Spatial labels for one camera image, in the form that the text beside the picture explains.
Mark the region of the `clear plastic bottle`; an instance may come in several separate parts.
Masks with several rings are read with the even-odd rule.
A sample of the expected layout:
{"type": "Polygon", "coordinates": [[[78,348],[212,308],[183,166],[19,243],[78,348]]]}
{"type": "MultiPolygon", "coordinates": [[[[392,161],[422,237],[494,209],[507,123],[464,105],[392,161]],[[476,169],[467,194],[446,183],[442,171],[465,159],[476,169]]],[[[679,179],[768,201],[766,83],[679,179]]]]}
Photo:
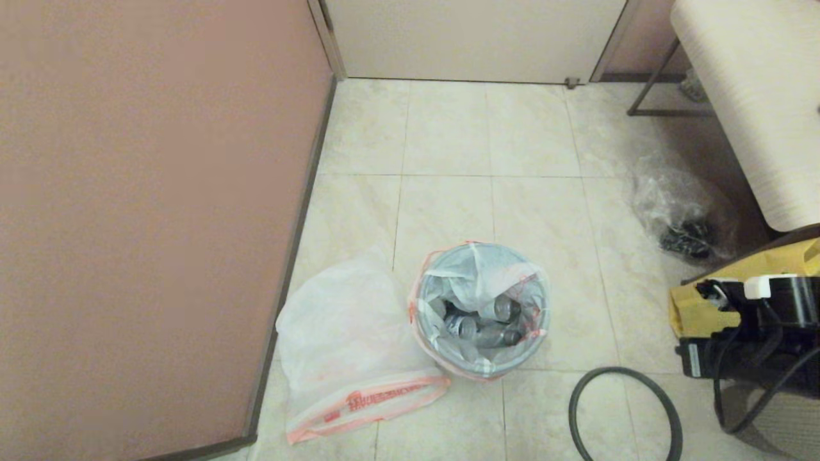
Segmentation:
{"type": "Polygon", "coordinates": [[[493,309],[490,312],[493,321],[510,324],[515,322],[521,313],[521,304],[509,296],[500,295],[495,298],[493,309]]]}
{"type": "Polygon", "coordinates": [[[509,348],[521,341],[523,334],[510,326],[483,326],[475,336],[477,348],[509,348]]]}
{"type": "Polygon", "coordinates": [[[445,320],[445,329],[453,337],[474,341],[479,333],[478,322],[470,315],[449,314],[445,320]]]}

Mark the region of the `dark grey baseboard strip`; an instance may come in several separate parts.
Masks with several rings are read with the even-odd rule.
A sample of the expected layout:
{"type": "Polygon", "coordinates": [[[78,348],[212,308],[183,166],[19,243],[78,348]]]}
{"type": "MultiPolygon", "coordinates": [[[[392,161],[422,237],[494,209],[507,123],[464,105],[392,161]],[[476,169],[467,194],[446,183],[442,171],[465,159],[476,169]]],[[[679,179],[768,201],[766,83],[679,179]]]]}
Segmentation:
{"type": "Polygon", "coordinates": [[[291,227],[288,251],[286,253],[288,258],[286,260],[284,273],[281,277],[281,283],[279,283],[279,290],[276,295],[274,310],[272,315],[270,315],[270,320],[268,322],[265,354],[263,356],[263,361],[259,366],[256,387],[254,394],[252,395],[252,400],[250,401],[248,417],[246,418],[243,432],[239,437],[235,437],[233,439],[220,441],[214,444],[205,444],[205,446],[199,446],[172,453],[162,453],[162,455],[137,459],[135,461],[212,461],[217,457],[236,453],[241,449],[250,447],[257,442],[261,411],[263,411],[264,397],[269,382],[270,370],[272,370],[272,364],[274,362],[274,354],[278,338],[278,333],[275,329],[275,322],[278,319],[279,312],[281,312],[285,305],[290,291],[293,271],[295,271],[295,263],[298,259],[300,239],[302,238],[302,233],[304,233],[304,226],[308,215],[311,194],[313,193],[313,188],[316,181],[320,157],[322,157],[322,149],[326,138],[326,131],[330,123],[334,97],[336,96],[339,81],[340,79],[337,75],[331,76],[330,85],[325,97],[324,108],[322,114],[320,115],[320,123],[316,129],[313,146],[311,146],[311,155],[304,180],[304,189],[302,190],[302,195],[299,202],[300,207],[295,224],[291,227]]]}

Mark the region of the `clear bag with dark contents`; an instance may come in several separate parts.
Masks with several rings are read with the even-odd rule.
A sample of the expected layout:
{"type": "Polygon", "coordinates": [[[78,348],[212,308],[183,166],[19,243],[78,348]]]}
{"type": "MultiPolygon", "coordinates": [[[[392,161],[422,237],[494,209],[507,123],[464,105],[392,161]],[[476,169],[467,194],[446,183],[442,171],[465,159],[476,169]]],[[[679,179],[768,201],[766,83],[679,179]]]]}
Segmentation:
{"type": "Polygon", "coordinates": [[[628,199],[662,253],[695,266],[717,266],[738,254],[736,207],[679,161],[640,157],[632,167],[628,199]]]}

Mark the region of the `grey door frame post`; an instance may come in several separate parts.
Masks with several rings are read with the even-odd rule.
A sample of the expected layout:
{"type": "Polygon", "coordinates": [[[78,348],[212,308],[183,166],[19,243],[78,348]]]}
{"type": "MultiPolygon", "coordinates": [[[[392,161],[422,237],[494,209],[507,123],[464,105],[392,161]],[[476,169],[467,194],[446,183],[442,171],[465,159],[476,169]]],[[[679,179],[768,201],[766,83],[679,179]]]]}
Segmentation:
{"type": "Polygon", "coordinates": [[[629,28],[630,24],[632,23],[636,15],[637,9],[639,8],[642,2],[643,0],[625,0],[624,7],[621,10],[617,23],[613,27],[609,39],[607,39],[607,43],[604,47],[603,53],[598,59],[598,62],[595,65],[591,77],[589,77],[590,83],[597,83],[601,81],[603,74],[606,73],[607,68],[609,68],[610,62],[612,61],[613,56],[617,52],[619,44],[621,43],[621,41],[623,41],[623,37],[626,34],[626,31],[629,28]]]}
{"type": "Polygon", "coordinates": [[[326,0],[307,0],[307,3],[332,73],[337,81],[348,79],[326,0]]]}

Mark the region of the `small clear plastic wrapper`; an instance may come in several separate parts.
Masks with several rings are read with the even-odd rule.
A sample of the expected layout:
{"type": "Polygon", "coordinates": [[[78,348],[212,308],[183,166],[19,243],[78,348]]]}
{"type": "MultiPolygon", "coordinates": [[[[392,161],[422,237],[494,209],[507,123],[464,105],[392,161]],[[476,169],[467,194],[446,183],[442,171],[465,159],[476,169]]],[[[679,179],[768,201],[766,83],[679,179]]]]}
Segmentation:
{"type": "Polygon", "coordinates": [[[695,103],[708,102],[708,95],[694,68],[686,70],[684,79],[678,84],[678,90],[689,101],[695,103]]]}

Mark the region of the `white door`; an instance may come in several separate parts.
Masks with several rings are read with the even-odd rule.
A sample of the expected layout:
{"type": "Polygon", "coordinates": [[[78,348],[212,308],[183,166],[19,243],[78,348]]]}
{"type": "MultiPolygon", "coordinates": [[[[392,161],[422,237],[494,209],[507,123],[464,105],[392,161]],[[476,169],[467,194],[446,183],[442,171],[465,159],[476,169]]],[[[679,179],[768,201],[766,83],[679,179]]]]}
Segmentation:
{"type": "Polygon", "coordinates": [[[627,0],[318,0],[347,76],[585,84],[627,0]]]}

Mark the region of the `yellow fabric bag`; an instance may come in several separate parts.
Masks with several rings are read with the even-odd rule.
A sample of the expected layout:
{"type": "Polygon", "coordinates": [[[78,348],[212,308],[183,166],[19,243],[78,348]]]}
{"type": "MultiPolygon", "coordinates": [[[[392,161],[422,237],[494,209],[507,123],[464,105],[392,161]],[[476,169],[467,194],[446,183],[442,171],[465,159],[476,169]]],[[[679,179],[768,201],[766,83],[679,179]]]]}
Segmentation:
{"type": "Polygon", "coordinates": [[[820,275],[820,237],[766,249],[694,281],[669,289],[669,321],[677,338],[709,338],[712,333],[740,324],[736,312],[720,312],[695,289],[705,279],[746,281],[767,274],[820,275]]]}

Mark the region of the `white plastic bag liner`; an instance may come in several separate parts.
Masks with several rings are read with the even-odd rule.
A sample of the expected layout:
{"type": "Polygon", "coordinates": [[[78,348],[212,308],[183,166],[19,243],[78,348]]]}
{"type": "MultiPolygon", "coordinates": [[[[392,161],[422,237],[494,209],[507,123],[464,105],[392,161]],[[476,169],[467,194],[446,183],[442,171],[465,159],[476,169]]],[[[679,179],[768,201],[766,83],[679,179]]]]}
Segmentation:
{"type": "Polygon", "coordinates": [[[416,341],[397,280],[378,251],[306,280],[289,294],[275,329],[289,386],[289,444],[418,410],[451,383],[416,341]]]}

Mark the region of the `grey ribbed round pad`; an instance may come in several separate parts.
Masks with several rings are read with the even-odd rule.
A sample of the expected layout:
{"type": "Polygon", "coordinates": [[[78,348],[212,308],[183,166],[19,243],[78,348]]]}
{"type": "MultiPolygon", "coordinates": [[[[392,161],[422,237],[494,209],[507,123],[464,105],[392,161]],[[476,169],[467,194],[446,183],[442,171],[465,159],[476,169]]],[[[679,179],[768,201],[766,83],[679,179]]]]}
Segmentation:
{"type": "MultiPolygon", "coordinates": [[[[725,423],[735,426],[753,408],[764,390],[729,381],[721,386],[725,423]]],[[[820,461],[820,400],[780,392],[736,439],[797,461],[820,461]]]]}

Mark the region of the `dark metal table frame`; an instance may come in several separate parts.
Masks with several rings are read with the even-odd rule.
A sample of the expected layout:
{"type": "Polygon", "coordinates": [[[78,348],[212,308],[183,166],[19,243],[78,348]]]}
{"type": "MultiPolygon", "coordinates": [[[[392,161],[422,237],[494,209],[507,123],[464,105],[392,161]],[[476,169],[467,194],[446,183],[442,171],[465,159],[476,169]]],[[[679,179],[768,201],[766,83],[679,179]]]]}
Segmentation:
{"type": "Polygon", "coordinates": [[[686,117],[686,118],[705,118],[714,117],[715,113],[712,109],[641,109],[641,103],[644,102],[645,97],[656,82],[659,81],[662,71],[667,67],[669,61],[673,58],[675,52],[680,47],[679,38],[674,38],[665,52],[660,65],[650,74],[644,87],[638,93],[635,101],[627,109],[628,117],[686,117]]]}

